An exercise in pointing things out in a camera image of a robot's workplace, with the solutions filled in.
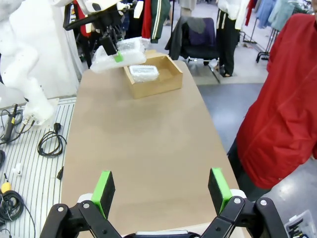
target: red clothing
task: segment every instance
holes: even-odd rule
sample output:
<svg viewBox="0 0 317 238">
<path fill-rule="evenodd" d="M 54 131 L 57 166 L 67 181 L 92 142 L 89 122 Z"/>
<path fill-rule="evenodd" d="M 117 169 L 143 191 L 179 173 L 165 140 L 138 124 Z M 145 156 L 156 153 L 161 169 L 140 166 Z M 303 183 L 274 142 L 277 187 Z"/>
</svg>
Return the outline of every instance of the red clothing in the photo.
<svg viewBox="0 0 317 238">
<path fill-rule="evenodd" d="M 152 26 L 152 13 L 151 13 L 151 0 L 145 0 L 144 6 L 144 18 L 142 25 L 142 37 L 151 38 L 151 26 Z"/>
<path fill-rule="evenodd" d="M 237 134 L 238 155 L 254 184 L 270 189 L 317 158 L 317 24 L 292 16 L 278 35 L 268 77 Z"/>
<path fill-rule="evenodd" d="M 85 18 L 86 16 L 85 16 L 85 14 L 83 13 L 83 11 L 81 10 L 81 8 L 80 8 L 80 6 L 79 6 L 77 0 L 74 1 L 74 4 L 76 5 L 76 7 L 77 7 L 77 9 L 78 9 L 78 17 L 79 17 L 79 19 Z M 85 37 L 90 37 L 90 36 L 91 36 L 91 33 L 87 33 L 87 31 L 86 31 L 86 25 L 82 25 L 82 26 L 80 27 L 80 32 L 81 32 L 81 34 L 82 34 L 83 36 L 85 36 Z"/>
<path fill-rule="evenodd" d="M 252 9 L 256 7 L 256 0 L 250 0 L 248 5 L 248 13 L 247 13 L 247 20 L 246 20 L 246 26 L 249 25 Z"/>
</svg>

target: electrical plug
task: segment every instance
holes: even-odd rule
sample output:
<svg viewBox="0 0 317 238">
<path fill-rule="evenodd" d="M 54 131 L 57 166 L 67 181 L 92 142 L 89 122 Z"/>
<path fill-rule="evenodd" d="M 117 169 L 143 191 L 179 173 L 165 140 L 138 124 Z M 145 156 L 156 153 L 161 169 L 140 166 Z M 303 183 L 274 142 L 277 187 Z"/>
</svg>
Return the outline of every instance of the electrical plug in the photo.
<svg viewBox="0 0 317 238">
<path fill-rule="evenodd" d="M 60 129 L 61 129 L 61 124 L 58 123 L 58 122 L 56 122 L 56 123 L 54 124 L 54 131 L 58 134 L 58 132 L 60 131 Z"/>
</svg>

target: brown tabletop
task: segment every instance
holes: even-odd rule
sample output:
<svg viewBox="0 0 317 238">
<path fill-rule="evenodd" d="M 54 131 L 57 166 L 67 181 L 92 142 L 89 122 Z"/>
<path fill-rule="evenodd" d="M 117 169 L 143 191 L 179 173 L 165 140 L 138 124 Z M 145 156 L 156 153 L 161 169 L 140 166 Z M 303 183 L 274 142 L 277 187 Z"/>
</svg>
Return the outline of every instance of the brown tabletop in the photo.
<svg viewBox="0 0 317 238">
<path fill-rule="evenodd" d="M 133 99 L 122 68 L 84 73 L 70 127 L 62 198 L 93 192 L 102 170 L 116 192 L 109 220 L 121 234 L 211 222 L 211 167 L 237 183 L 186 64 L 182 89 Z"/>
</svg>

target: bubble wrap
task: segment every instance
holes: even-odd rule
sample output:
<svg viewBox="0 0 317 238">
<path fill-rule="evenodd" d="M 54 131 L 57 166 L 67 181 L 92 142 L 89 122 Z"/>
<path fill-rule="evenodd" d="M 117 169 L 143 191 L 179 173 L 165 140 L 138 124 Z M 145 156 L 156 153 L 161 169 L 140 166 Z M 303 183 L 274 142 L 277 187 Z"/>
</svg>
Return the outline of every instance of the bubble wrap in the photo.
<svg viewBox="0 0 317 238">
<path fill-rule="evenodd" d="M 108 56 L 103 46 L 100 46 L 96 50 L 90 69 L 95 73 L 100 73 L 111 68 L 144 63 L 147 60 L 144 52 L 149 44 L 150 40 L 141 37 L 119 41 L 117 46 L 123 57 L 121 62 L 116 62 L 114 56 Z"/>
<path fill-rule="evenodd" d="M 152 65 L 132 65 L 130 73 L 136 83 L 154 81 L 159 76 L 159 71 Z"/>
</svg>

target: cardboard box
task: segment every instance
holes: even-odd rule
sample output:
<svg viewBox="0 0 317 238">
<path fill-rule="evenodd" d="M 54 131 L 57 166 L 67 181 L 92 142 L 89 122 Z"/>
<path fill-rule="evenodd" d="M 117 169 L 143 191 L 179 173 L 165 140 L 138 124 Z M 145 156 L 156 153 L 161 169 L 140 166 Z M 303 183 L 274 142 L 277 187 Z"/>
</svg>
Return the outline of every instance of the cardboard box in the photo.
<svg viewBox="0 0 317 238">
<path fill-rule="evenodd" d="M 147 61 L 143 65 L 154 65 L 158 68 L 159 77 L 155 81 L 136 83 L 129 67 L 124 67 L 129 87 L 135 99 L 182 87 L 183 72 L 168 55 L 151 50 L 146 52 L 146 56 Z"/>
</svg>

